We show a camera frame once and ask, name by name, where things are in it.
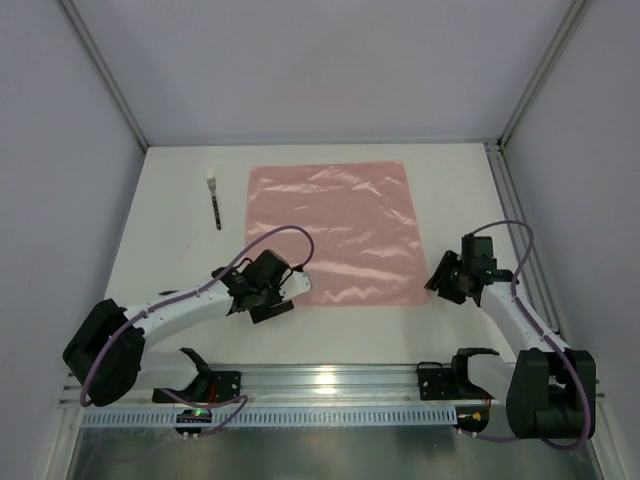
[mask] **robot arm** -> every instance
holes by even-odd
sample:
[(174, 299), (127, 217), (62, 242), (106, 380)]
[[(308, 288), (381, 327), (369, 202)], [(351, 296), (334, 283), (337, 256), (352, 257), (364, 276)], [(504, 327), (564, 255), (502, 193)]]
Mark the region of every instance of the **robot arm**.
[(497, 268), (491, 237), (466, 235), (461, 252), (446, 252), (425, 288), (457, 304), (471, 297), (496, 323), (517, 362), (508, 364), (492, 350), (460, 349), (451, 362), (454, 377), (462, 379), (464, 387), (480, 388), (504, 404), (509, 426), (518, 438), (579, 438), (585, 421), (581, 402), (553, 343), (567, 356), (585, 389), (591, 436), (596, 383), (591, 355), (572, 350), (555, 335), (516, 285), (527, 318), (513, 296), (513, 273)]
[[(212, 273), (216, 277), (222, 269)], [(120, 334), (96, 372), (89, 396), (94, 405), (108, 405), (132, 389), (168, 388), (181, 398), (206, 401), (213, 382), (207, 363), (191, 349), (163, 353), (147, 350), (171, 335), (205, 320), (248, 311), (260, 323), (293, 309), (291, 301), (311, 289), (301, 267), (291, 268), (270, 250), (255, 261), (243, 260), (209, 288), (174, 292), (162, 301), (120, 307), (113, 300), (99, 302), (63, 353), (65, 363), (84, 383), (107, 340), (132, 318), (135, 327)], [(154, 392), (154, 400), (160, 397)]]

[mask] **pink plastic sheet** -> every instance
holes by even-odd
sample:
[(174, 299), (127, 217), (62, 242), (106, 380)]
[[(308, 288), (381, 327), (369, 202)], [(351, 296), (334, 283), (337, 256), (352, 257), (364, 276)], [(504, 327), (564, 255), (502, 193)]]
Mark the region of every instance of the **pink plastic sheet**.
[[(286, 224), (316, 243), (306, 305), (418, 305), (426, 301), (426, 262), (400, 161), (251, 169), (247, 243)], [(282, 232), (263, 244), (290, 264), (308, 243)]]

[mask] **purple cable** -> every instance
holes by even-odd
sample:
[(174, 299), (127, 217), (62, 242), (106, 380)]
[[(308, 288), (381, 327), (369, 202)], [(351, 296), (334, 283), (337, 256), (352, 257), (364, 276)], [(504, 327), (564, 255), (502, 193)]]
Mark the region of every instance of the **purple cable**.
[(125, 330), (127, 330), (129, 327), (134, 325), (136, 322), (139, 322), (143, 318), (147, 317), (149, 313), (153, 313), (160, 308), (166, 307), (168, 305), (172, 305), (177, 302), (181, 302), (188, 298), (195, 297), (199, 295), (201, 292), (203, 292), (204, 290), (211, 288), (218, 281), (220, 281), (220, 279), (224, 277), (229, 272), (229, 270), (231, 270), (233, 266), (238, 261), (240, 261), (242, 257), (244, 257), (247, 254), (247, 252), (249, 252), (249, 250), (251, 250), (253, 247), (258, 245), (260, 242), (266, 240), (270, 236), (275, 235), (276, 233), (282, 232), (283, 230), (297, 230), (298, 232), (302, 233), (305, 237), (307, 237), (307, 239), (309, 240), (311, 249), (309, 251), (309, 256), (304, 262), (300, 264), (300, 266), (304, 267), (305, 265), (307, 265), (311, 261), (311, 258), (313, 257), (313, 254), (315, 252), (315, 244), (309, 232), (307, 232), (304, 228), (299, 227), (297, 225), (284, 225), (282, 227), (274, 228), (270, 232), (267, 232), (264, 235), (261, 235), (260, 237), (255, 239), (253, 242), (251, 242), (249, 245), (247, 245), (233, 260), (231, 260), (229, 265), (227, 265), (218, 275), (216, 275), (212, 280), (204, 284), (202, 287), (192, 290), (191, 292), (184, 293), (177, 297), (167, 298), (158, 303), (155, 303), (154, 305), (150, 306), (147, 309), (147, 311), (143, 310), (139, 312), (138, 314), (133, 316), (131, 319), (129, 319), (127, 322), (125, 322), (120, 328), (118, 328), (118, 330), (116, 330), (114, 334), (111, 335), (111, 337), (109, 337), (109, 339), (105, 342), (102, 349), (100, 350), (100, 353), (98, 353), (98, 355), (96, 356), (96, 359), (93, 361), (93, 364), (91, 365), (91, 368), (89, 369), (89, 373), (87, 374), (87, 377), (85, 378), (84, 383), (82, 384), (82, 390), (80, 392), (80, 405), (82, 405), (83, 407), (88, 407), (91, 405), (92, 403), (91, 400), (87, 399), (87, 396), (89, 394), (89, 387), (91, 387), (91, 383), (93, 383), (93, 380), (96, 376), (96, 372), (98, 371), (100, 364), (104, 360), (104, 357), (107, 355), (107, 352)]
[[(580, 433), (580, 437), (578, 438), (578, 440), (576, 440), (574, 443), (572, 443), (571, 445), (556, 445), (555, 443), (547, 439), (543, 439), (542, 441), (546, 445), (552, 448), (555, 448), (556, 450), (561, 450), (564, 452), (575, 452), (576, 450), (579, 450), (580, 448), (582, 448), (582, 446), (585, 444), (585, 442), (589, 438), (589, 431), (591, 430), (591, 409), (589, 407), (589, 400), (587, 399), (587, 392), (584, 389), (584, 385), (582, 385), (582, 381), (578, 376), (578, 372), (576, 372), (576, 369), (573, 367), (573, 365), (571, 364), (571, 362), (569, 361), (565, 353), (562, 351), (560, 346), (558, 346), (558, 344), (556, 344), (556, 342), (553, 341), (553, 339), (546, 336), (542, 327), (538, 325), (538, 323), (535, 321), (531, 313), (529, 313), (529, 310), (524, 305), (522, 300), (518, 298), (518, 295), (517, 295), (518, 292), (516, 290), (518, 277), (522, 273), (522, 269), (527, 263), (527, 260), (529, 260), (529, 257), (531, 256), (531, 251), (533, 250), (533, 229), (526, 223), (521, 222), (519, 220), (500, 220), (498, 222), (492, 222), (480, 228), (476, 228), (473, 232), (471, 232), (471, 235), (475, 235), (476, 233), (479, 233), (491, 227), (496, 227), (498, 225), (518, 225), (520, 227), (523, 227), (525, 230), (527, 230), (527, 233), (529, 235), (529, 243), (527, 244), (527, 249), (525, 250), (524, 255), (522, 256), (522, 259), (520, 260), (520, 263), (518, 264), (518, 267), (516, 268), (516, 271), (513, 274), (513, 278), (511, 280), (511, 295), (513, 296), (514, 302), (516, 303), (516, 305), (518, 305), (518, 308), (520, 309), (522, 314), (525, 316), (525, 318), (527, 319), (531, 327), (538, 333), (538, 335), (541, 336), (541, 338), (544, 339), (545, 342), (547, 342), (547, 345), (549, 345), (553, 349), (553, 351), (558, 354), (558, 357), (560, 357), (560, 360), (562, 360), (562, 363), (564, 364), (565, 368), (569, 372), (569, 375), (571, 376), (571, 379), (573, 380), (573, 383), (576, 386), (576, 390), (580, 397), (580, 403), (582, 404), (582, 411), (584, 412), (584, 424), (582, 426), (582, 432)], [(498, 443), (508, 443), (508, 442), (517, 440), (515, 437), (500, 438), (500, 437), (492, 437), (490, 435), (477, 435), (476, 438), (480, 438), (482, 440), (488, 440), (491, 442), (498, 442)]]

